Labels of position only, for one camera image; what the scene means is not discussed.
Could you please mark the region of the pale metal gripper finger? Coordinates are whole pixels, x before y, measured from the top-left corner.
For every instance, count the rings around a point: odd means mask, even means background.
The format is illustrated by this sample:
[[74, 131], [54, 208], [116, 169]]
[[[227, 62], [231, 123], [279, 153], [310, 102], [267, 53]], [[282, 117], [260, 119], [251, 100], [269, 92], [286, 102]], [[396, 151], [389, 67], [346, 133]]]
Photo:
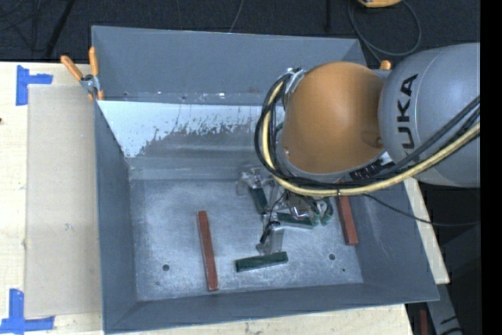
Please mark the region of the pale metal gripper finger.
[[268, 226], [264, 229], [260, 241], [256, 244], [256, 250], [260, 255], [271, 255], [282, 251], [282, 242], [285, 228], [280, 226]]
[[237, 196], [243, 196], [248, 190], [259, 190], [272, 188], [274, 180], [272, 175], [265, 168], [251, 167], [239, 172], [238, 182], [236, 184]]

